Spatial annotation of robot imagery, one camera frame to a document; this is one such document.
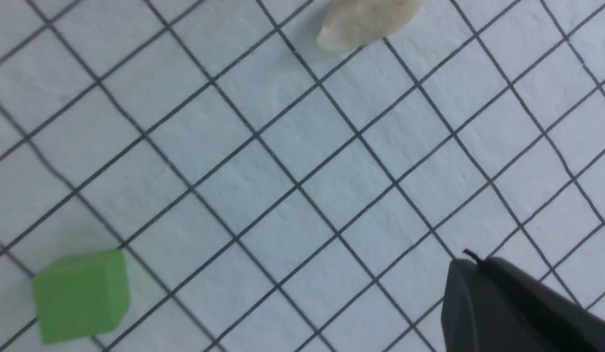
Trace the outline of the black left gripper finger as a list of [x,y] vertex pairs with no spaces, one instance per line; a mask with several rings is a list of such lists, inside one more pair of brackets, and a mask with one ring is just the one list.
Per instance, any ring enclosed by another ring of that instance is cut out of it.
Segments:
[[605,321],[503,258],[449,263],[441,326],[448,352],[605,352]]

